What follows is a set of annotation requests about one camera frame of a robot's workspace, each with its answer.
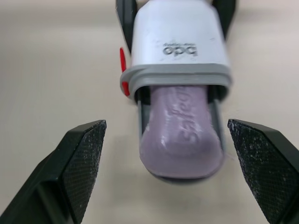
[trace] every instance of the red plastic clip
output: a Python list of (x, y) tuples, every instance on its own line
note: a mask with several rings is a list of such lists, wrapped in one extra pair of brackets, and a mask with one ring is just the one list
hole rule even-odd
[(124, 72), (127, 69), (127, 64), (126, 64), (126, 57), (123, 48), (120, 48), (120, 58), (121, 58), (121, 70), (122, 72)]

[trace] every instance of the beige table surface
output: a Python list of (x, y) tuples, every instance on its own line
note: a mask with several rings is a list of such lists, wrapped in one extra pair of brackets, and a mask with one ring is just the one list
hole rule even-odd
[[(230, 33), (234, 87), (223, 122), (280, 130), (299, 147), (299, 2), (241, 0)], [(226, 130), (213, 178), (169, 185), (139, 160), (137, 111), (119, 89), (114, 0), (0, 1), (0, 212), (71, 128), (107, 120), (85, 224), (266, 224)]]

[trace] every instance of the soap bar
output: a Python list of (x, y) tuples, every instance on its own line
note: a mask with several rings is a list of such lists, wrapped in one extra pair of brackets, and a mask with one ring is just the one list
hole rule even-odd
[(159, 177), (206, 178), (222, 165), (207, 86), (152, 86), (149, 123), (140, 144), (145, 167)]

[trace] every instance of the textured gripper pad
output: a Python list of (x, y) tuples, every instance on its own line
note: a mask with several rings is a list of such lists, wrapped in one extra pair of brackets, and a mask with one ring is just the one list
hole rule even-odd
[(211, 125), (206, 86), (151, 87), (140, 158), (160, 177), (204, 178), (220, 168), (224, 156)]
[(298, 173), (263, 132), (235, 120), (228, 127), (253, 196), (268, 222), (280, 223), (298, 192)]
[(74, 216), (81, 223), (98, 174), (106, 130), (102, 121), (87, 132), (63, 173), (63, 185)]

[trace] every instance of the red tab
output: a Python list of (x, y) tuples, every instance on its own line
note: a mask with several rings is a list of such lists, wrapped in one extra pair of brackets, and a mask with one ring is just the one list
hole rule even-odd
[(120, 48), (120, 58), (121, 58), (121, 70), (122, 72), (124, 72), (127, 69), (127, 65), (126, 65), (125, 52), (123, 51), (123, 48)]
[(121, 85), (122, 85), (125, 95), (128, 97), (130, 95), (129, 84), (127, 82), (122, 82)]

